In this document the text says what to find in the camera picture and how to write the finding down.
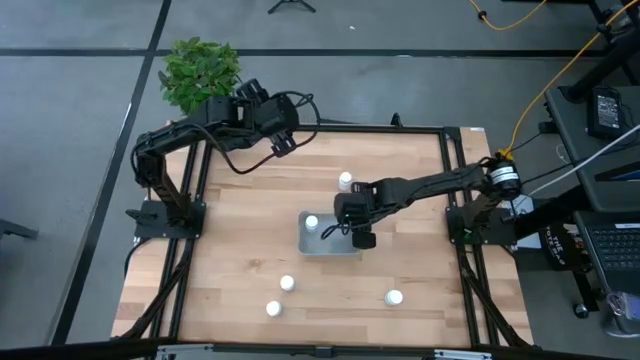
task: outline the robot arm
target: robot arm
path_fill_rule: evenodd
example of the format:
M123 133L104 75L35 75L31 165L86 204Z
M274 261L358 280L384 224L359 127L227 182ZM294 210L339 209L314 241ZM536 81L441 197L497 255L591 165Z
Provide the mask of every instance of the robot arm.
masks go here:
M136 182L158 195L165 205L168 225L184 226L190 220L191 200L171 181L165 155L201 140L211 141L220 152L247 149L265 137L271 140L277 157L296 149L292 135L299 125L298 112L287 95L269 97L255 79L236 93L237 97L213 96L186 119L138 137L131 154ZM148 217L137 210L127 213L138 223Z
M335 196L336 227L343 232L353 232L354 247L370 249L376 245L372 225L414 201L455 191L478 190L480 196L458 208L454 230L481 236L478 232L489 227L495 207L502 200L515 199L520 195L520 187L514 164L500 156L417 179L386 178L373 183L354 183L351 193ZM333 230L327 229L323 238Z

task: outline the concrete floor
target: concrete floor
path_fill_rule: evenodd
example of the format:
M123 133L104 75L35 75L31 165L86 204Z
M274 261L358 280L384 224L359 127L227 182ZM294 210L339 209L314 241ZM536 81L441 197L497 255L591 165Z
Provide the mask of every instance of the concrete floor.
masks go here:
M174 1L160 39L167 48L194 35L239 49L578 49L592 36L585 5L546 5L529 22L496 33L464 0L309 0L318 13L266 0ZM3 2L0 48L146 48L161 0ZM494 23L518 19L530 3L481 0ZM515 120L567 59L242 57L242 77L270 91L314 93L323 117L385 124L394 112L406 124L480 126L492 150L504 146ZM0 243L0 348L35 346L46 334L105 167L122 125L141 57L0 57L0 218L40 229L27 241ZM595 64L581 60L559 81L570 84ZM140 103L131 143L179 112L162 101L156 73ZM613 74L611 85L627 85ZM541 104L521 130L524 140L547 117ZM561 164L556 136L517 154L524 178ZM570 185L559 184L546 194ZM529 190L536 183L529 185ZM124 210L143 198L127 162L121 167L70 342L109 337L133 222ZM638 340L605 335L600 319L578 320L570 274L521 272L535 342L545 349L637 358ZM217 355L246 358L246 355ZM260 356L254 358L282 358Z

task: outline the gray tray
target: gray tray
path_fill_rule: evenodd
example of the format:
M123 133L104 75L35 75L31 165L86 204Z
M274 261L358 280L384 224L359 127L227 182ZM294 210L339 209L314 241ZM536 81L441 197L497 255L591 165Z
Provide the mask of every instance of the gray tray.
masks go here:
M307 231L304 225L307 216L318 218L318 227L314 232ZM337 223L333 214L315 214L303 211L298 215L298 250L307 256L354 256L360 251L351 245L351 233L342 235L336 229L328 238L322 240L320 235L329 226Z

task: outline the laptop keyboard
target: laptop keyboard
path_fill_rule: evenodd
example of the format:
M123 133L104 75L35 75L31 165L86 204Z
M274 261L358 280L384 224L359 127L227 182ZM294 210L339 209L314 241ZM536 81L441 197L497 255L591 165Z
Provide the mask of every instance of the laptop keyboard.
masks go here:
M605 270L640 271L640 229L589 227Z

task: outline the yellow cable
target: yellow cable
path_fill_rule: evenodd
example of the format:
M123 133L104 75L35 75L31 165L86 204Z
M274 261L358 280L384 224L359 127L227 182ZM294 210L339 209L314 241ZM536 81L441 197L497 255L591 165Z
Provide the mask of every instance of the yellow cable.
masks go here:
M548 0L542 0L542 2L540 4L538 4L538 6L536 6L533 10L531 10L531 12L529 12L525 17L523 17L522 19L514 22L513 24L509 25L509 26L504 26L504 27L498 27L493 25L489 19L487 19L487 16L482 16L482 20L493 30L495 31L504 31L504 30L509 30L511 28L514 28L520 24L522 24L523 22L525 22L528 18L531 17L531 15L533 15L536 11L538 11L538 9L540 9L540 7L542 7L542 5L544 5ZM473 5L474 8L476 8L476 11L478 12L478 14L480 14L480 12L482 12L482 10L480 10L480 7L478 6L478 4L476 4L475 1L473 0L469 0L469 2L471 3L471 5Z
M611 23L618 17L620 16L620 14L624 13L630 6L634 5L635 3L637 3L640 0L633 0L630 3L628 3L627 5L625 5L622 9L620 9L620 11L618 11L617 13L615 13L612 17L609 18L609 20L607 20L607 22L605 23L605 25L609 26L611 25ZM551 81L549 81L549 83L547 84L547 86L545 86L542 91L540 91L540 93L538 93L538 95L533 99L533 101L531 101L531 103L529 104L529 106L527 106L527 108L524 110L524 112L522 113L522 115L520 116L520 119L518 120L518 122L516 123L516 127L513 129L513 134L511 135L511 143L509 144L509 147L507 147L506 149L500 149L499 152L504 155L509 157L509 153L511 152L511 149L513 149L513 145L515 145L516 142L516 136L518 135L518 130L520 129L520 125L522 124L522 121L524 120L524 118L527 116L527 114L529 113L529 111L531 111L531 108L533 108L533 105L540 100L540 98L542 97L542 95L544 95L545 91L549 90L549 88L551 87L551 85L553 85L553 83L560 77L562 76L562 74L565 73L565 71L567 71L567 69L569 69L569 67L571 67L571 65L573 65L573 63L576 62L576 60L578 60L578 58L591 46L593 45L594 42L596 42L596 40L598 40L598 38L600 37L600 33L597 33L594 37L591 38L591 40L589 40L589 42L580 50L578 51L578 53L576 54L576 56L573 57L573 59L571 59L571 61L569 61L569 63L567 65L565 65L562 70L560 70L560 72L553 77L553 79L551 79Z

